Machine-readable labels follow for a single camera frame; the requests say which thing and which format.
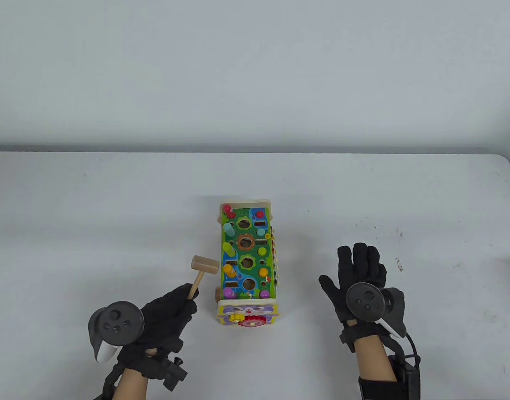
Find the wooden toy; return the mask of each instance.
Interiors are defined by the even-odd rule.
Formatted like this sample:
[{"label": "wooden toy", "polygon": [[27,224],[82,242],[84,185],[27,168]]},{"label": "wooden toy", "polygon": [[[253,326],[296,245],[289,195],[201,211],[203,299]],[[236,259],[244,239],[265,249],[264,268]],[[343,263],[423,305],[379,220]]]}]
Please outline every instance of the wooden toy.
[{"label": "wooden toy", "polygon": [[221,286],[216,288],[222,325],[255,327],[275,322],[278,266],[268,200],[220,206]]},{"label": "wooden toy", "polygon": [[220,270],[220,263],[216,260],[194,255],[190,268],[198,270],[199,273],[196,277],[196,280],[194,280],[192,287],[190,288],[190,292],[188,293],[189,300],[194,297],[194,293],[196,293],[196,289],[198,289],[203,275],[205,275],[205,273],[216,275]]}]

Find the hand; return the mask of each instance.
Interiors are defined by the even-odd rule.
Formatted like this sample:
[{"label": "hand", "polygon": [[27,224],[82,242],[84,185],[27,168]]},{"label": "hand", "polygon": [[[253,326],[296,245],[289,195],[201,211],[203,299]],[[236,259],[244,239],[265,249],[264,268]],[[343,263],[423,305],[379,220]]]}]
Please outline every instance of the hand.
[{"label": "hand", "polygon": [[346,292],[357,282],[368,282],[378,288],[384,288],[387,271],[383,264],[379,263],[379,252],[373,246],[366,246],[365,243],[356,243],[352,251],[348,246],[341,246],[338,253],[338,282],[337,288],[331,278],[327,275],[320,275],[318,281],[323,291],[329,297],[335,307],[337,316],[346,327],[353,325],[355,316],[346,304]]},{"label": "hand", "polygon": [[122,348],[118,354],[118,362],[126,368],[134,369],[142,357],[146,356],[146,350],[157,349],[148,354],[160,352],[163,350],[165,339],[181,335],[181,331],[198,310],[194,300],[187,300],[191,287],[191,283],[179,286],[163,297],[147,303],[141,309],[144,316],[142,335]]}]

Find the wooden mallet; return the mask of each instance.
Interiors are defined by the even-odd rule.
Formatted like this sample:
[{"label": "wooden mallet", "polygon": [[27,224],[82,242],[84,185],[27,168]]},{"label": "wooden mallet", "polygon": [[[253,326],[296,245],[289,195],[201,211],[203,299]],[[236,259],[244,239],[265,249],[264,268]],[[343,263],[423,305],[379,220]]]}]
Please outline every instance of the wooden mallet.
[{"label": "wooden mallet", "polygon": [[201,279],[205,273],[216,275],[220,270],[220,262],[216,260],[212,260],[206,257],[201,257],[199,255],[194,255],[192,259],[192,265],[190,266],[192,269],[196,269],[199,271],[196,280],[192,284],[192,288],[190,289],[190,293],[188,293],[188,299],[191,300],[194,297],[194,293],[198,289],[200,285]]}]

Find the toy wheel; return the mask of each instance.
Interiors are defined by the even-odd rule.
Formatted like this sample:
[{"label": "toy wheel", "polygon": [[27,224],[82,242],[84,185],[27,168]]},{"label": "toy wheel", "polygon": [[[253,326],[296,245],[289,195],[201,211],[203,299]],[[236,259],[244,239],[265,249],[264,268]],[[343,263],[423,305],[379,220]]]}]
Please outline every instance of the toy wheel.
[{"label": "toy wheel", "polygon": [[238,323],[244,328],[256,328],[257,326],[266,325],[266,318],[261,315],[247,316],[244,321]]}]

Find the mallet handle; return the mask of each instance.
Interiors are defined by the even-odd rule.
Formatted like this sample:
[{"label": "mallet handle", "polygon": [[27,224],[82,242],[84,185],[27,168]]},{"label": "mallet handle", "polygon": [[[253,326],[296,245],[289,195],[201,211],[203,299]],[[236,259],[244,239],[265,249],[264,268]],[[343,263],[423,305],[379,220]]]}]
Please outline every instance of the mallet handle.
[{"label": "mallet handle", "polygon": [[194,297],[194,293],[196,293],[196,290],[198,289],[198,286],[200,285],[201,279],[203,279],[203,275],[205,275],[205,272],[200,271],[200,273],[196,276],[196,280],[194,280],[194,283],[192,284],[192,287],[190,288],[190,293],[188,293],[189,300],[192,300],[192,297]]}]

